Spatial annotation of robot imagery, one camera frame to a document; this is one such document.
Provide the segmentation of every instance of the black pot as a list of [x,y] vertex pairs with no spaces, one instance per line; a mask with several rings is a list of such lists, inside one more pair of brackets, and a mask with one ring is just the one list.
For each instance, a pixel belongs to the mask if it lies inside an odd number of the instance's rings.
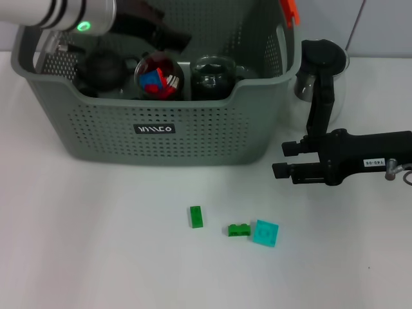
[[121,57],[111,50],[96,50],[91,53],[85,63],[76,64],[79,78],[89,87],[97,91],[111,91],[121,88],[130,74],[135,72],[136,66],[128,68],[128,60],[140,59],[135,56]]

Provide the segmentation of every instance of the white wall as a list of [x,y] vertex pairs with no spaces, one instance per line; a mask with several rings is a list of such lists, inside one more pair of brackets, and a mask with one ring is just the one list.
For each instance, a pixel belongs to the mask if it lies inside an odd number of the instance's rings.
[[367,0],[349,54],[412,57],[411,14],[412,0]]
[[[362,0],[296,0],[296,3],[304,39],[329,39],[344,48]],[[0,51],[12,49],[16,31],[16,26],[0,22]]]

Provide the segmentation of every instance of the green lego brick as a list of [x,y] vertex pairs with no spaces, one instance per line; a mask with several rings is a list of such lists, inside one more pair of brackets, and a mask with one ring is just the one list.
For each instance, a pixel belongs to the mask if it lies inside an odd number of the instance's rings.
[[203,227],[203,218],[201,217],[200,206],[191,207],[192,229]]
[[246,223],[241,225],[231,224],[227,228],[227,234],[229,235],[229,237],[250,236],[250,225],[247,225]]

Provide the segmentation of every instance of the gray plastic basket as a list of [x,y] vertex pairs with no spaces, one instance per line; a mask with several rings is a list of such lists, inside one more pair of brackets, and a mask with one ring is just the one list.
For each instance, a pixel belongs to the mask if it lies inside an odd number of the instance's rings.
[[[14,70],[25,77],[67,150],[77,158],[140,165],[247,164],[270,141],[287,83],[297,73],[301,42],[297,26],[286,25],[278,0],[151,1],[165,22],[189,31],[192,41],[177,59],[182,66],[205,54],[233,57],[258,79],[236,84],[218,101],[144,101],[89,98],[76,88],[78,56],[42,54],[33,66],[38,28],[19,30]],[[97,39],[64,34],[92,50]],[[108,34],[99,44],[124,55],[153,50],[140,39]],[[146,125],[146,134],[137,134]]]

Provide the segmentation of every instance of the teal square tile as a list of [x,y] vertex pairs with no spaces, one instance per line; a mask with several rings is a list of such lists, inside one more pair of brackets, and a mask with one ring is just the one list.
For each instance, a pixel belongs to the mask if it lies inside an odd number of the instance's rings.
[[278,230],[279,225],[258,220],[253,235],[253,242],[268,247],[274,247],[276,245]]

